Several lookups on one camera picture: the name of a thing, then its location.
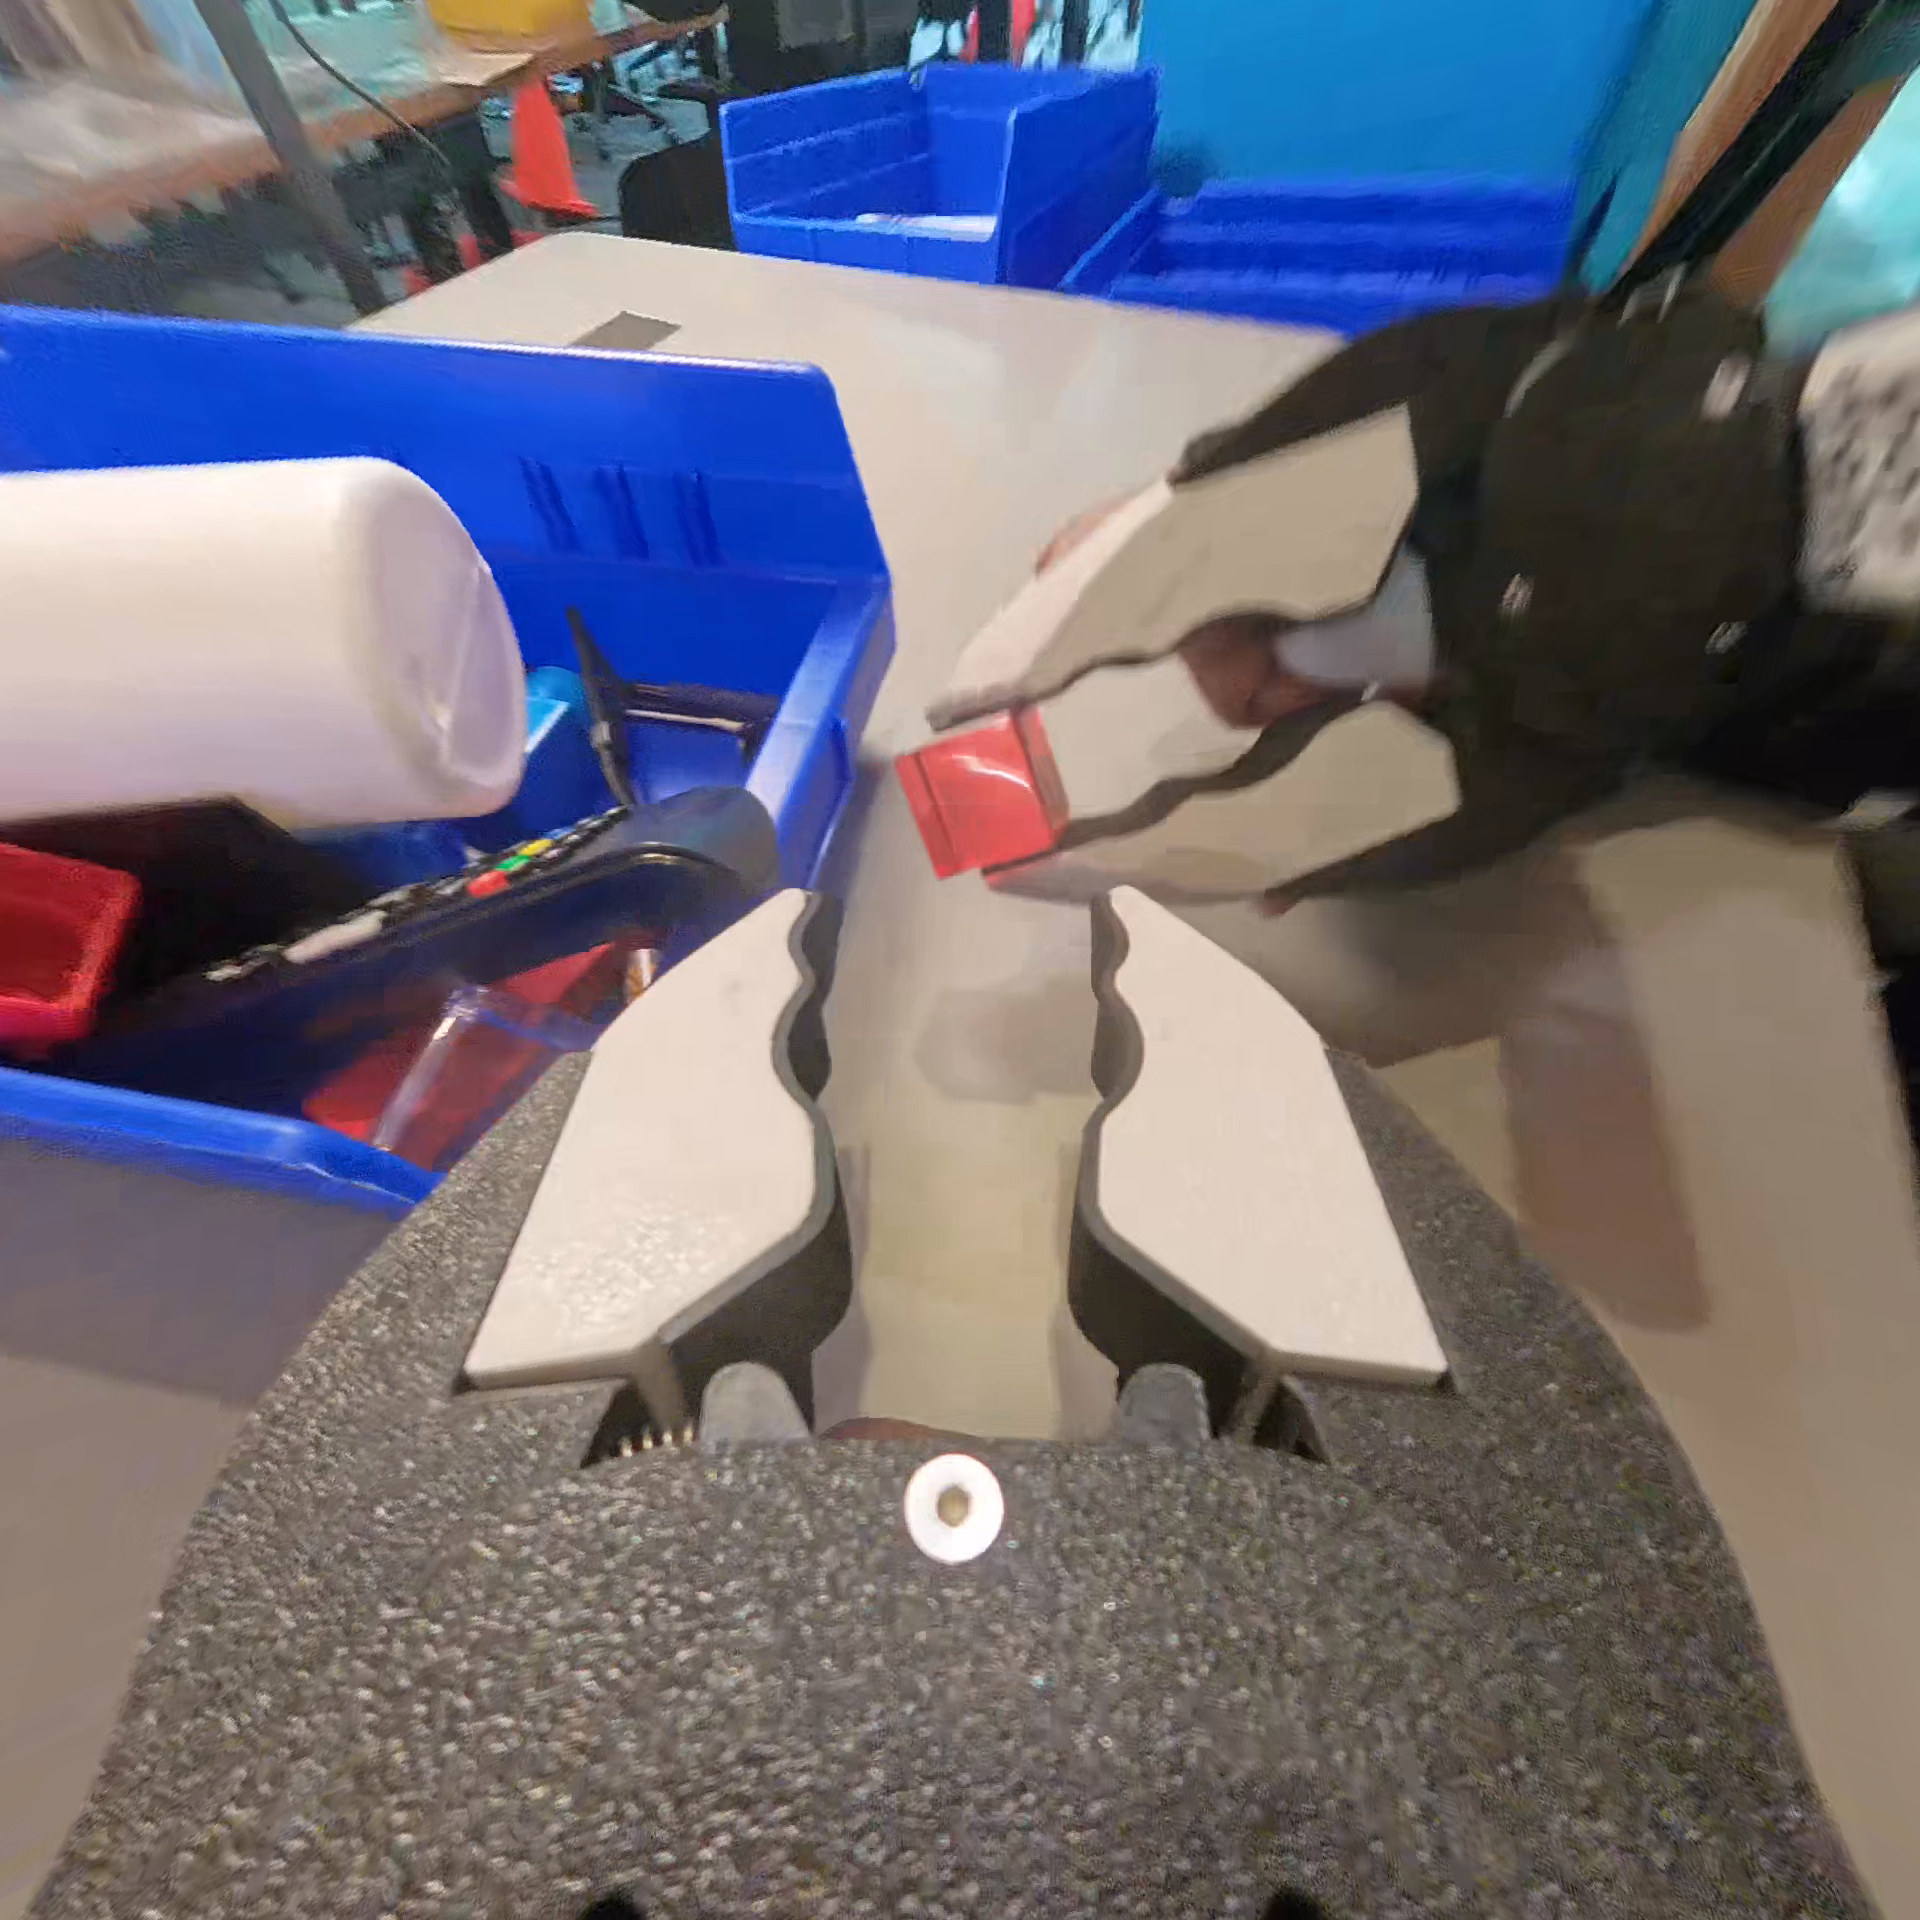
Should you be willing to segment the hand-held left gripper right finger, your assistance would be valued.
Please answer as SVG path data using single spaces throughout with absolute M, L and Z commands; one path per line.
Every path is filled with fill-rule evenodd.
M 1320 1032 L 1137 885 L 1092 898 L 1069 1319 L 1117 1369 L 1273 1425 L 1293 1378 L 1441 1388 L 1449 1356 Z

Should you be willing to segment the white plastic cup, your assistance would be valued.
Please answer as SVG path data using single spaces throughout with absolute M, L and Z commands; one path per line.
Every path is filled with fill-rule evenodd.
M 280 828 L 482 816 L 522 769 L 506 605 L 409 469 L 2 474 L 2 822 L 206 801 Z

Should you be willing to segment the red plastic piece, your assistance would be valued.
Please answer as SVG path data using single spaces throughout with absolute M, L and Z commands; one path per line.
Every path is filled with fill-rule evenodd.
M 535 1004 L 554 1004 L 554 1010 L 592 1017 L 598 1032 L 605 1032 L 636 996 L 644 996 L 653 989 L 653 977 L 662 973 L 662 960 L 669 960 L 662 944 L 609 942 L 609 944 L 589 944 L 589 950 L 549 960 L 538 970 L 510 973 L 510 977 L 488 984 L 488 989 L 518 991 Z M 329 1076 L 300 1100 L 300 1114 L 370 1148 L 370 1097 L 373 1097 L 370 1054 L 388 1039 L 370 1042 L 336 1076 Z

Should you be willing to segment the red toy building block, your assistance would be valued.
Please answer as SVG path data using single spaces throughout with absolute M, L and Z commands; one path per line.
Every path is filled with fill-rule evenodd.
M 101 1017 L 141 884 L 55 849 L 0 847 L 0 1048 L 46 1054 Z

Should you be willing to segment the red translucent cube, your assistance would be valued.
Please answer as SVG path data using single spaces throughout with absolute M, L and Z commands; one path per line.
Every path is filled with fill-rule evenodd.
M 894 754 L 893 769 L 935 877 L 1034 864 L 1069 828 L 1066 781 L 1036 710 L 941 729 Z

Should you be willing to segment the person's right hand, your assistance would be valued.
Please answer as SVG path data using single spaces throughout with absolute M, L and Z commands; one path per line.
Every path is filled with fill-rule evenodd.
M 1042 543 L 1034 572 L 1046 576 L 1069 557 L 1092 566 L 1089 585 L 1098 589 L 1146 593 L 1141 614 L 1121 614 L 1117 656 L 1176 654 L 1220 728 L 1264 729 L 1343 705 L 1336 684 L 1286 656 L 1286 634 L 1293 634 L 1286 605 L 1239 564 L 1217 566 L 1176 486 L 1154 481 L 1085 508 Z

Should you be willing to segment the wooden work table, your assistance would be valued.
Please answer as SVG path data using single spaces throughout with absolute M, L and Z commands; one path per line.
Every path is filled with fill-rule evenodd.
M 569 36 L 471 45 L 442 36 L 424 2 L 351 2 L 317 12 L 248 2 L 274 81 L 320 153 L 429 127 L 510 90 L 526 74 L 583 68 L 720 28 L 725 7 L 669 22 L 631 2 L 589 2 Z M 2 265 L 127 230 L 145 208 L 196 201 L 274 173 L 280 159 L 237 81 L 186 79 L 166 58 L 132 74 L 62 68 L 2 79 L 0 90 L 0 245 Z

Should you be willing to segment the wooden post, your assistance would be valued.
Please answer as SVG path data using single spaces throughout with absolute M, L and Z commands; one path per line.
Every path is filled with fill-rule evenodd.
M 1911 0 L 1752 2 L 1609 290 L 1689 277 L 1730 306 L 1762 306 L 1917 63 Z

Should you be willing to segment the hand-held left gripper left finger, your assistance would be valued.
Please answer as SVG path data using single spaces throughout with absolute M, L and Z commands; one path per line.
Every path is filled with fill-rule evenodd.
M 786 885 L 592 1042 L 471 1333 L 466 1388 L 620 1378 L 658 1429 L 809 1440 L 848 1311 L 824 1114 L 839 911 Z

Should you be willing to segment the black remote control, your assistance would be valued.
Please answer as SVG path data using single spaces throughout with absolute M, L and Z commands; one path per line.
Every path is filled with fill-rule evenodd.
M 744 786 L 696 786 L 405 884 L 285 942 L 201 965 L 101 1017 L 79 1054 L 166 1052 L 206 1032 L 280 1028 L 440 973 L 538 970 L 631 928 L 758 898 L 782 873 L 774 815 Z

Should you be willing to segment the yellow plastic bin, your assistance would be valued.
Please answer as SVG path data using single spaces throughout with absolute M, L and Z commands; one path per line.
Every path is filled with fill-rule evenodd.
M 466 48 L 549 48 L 592 32 L 589 0 L 424 0 L 436 28 Z

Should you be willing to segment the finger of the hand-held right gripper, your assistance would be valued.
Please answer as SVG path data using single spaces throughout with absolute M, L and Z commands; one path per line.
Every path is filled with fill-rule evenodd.
M 1359 849 L 1449 816 L 1455 750 L 1389 697 L 1296 712 L 1233 765 L 1152 781 L 1137 801 L 1069 815 L 1060 842 L 989 870 L 1021 898 L 1092 898 L 1110 885 L 1161 905 L 1233 905 Z
M 1016 589 L 960 649 L 927 728 L 1042 705 L 1089 673 L 1154 664 L 1233 614 L 1361 607 L 1414 522 L 1415 441 L 1386 405 L 1200 481 L 1154 481 Z

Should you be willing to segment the clear acrylic prism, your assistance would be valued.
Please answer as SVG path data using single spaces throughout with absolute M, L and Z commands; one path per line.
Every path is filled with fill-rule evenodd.
M 442 1175 L 554 1062 L 589 1052 L 592 1039 L 592 1017 L 501 989 L 460 989 L 370 1054 L 370 1148 Z

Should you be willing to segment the orange traffic cone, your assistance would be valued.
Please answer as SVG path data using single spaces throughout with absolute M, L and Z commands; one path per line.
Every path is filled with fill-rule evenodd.
M 580 192 L 566 144 L 566 118 L 542 74 L 510 90 L 506 109 L 506 192 L 542 223 L 592 223 L 598 205 Z

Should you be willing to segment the black pole stand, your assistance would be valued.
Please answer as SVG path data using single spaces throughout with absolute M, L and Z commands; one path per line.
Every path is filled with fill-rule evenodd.
M 348 205 L 334 186 L 334 173 L 329 173 L 322 153 L 312 144 L 300 109 L 290 103 L 268 48 L 249 32 L 248 7 L 237 0 L 196 0 L 192 7 L 206 22 L 218 58 L 228 63 L 228 74 L 244 90 L 244 103 L 249 109 L 254 127 L 266 134 L 266 140 L 280 159 L 280 173 L 286 181 L 286 196 L 296 201 L 296 208 L 306 215 L 306 223 L 320 239 L 322 261 L 342 277 L 342 290 L 348 290 L 351 309 L 357 314 L 388 309 L 388 296 L 384 296 L 384 284 L 370 265 L 370 253 L 367 253 L 357 223 L 348 221 Z

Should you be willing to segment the blue corrugated plastic tote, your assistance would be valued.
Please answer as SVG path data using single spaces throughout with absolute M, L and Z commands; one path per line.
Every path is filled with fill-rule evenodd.
M 1200 176 L 1520 176 L 1623 270 L 1744 0 L 1146 0 L 1161 159 Z

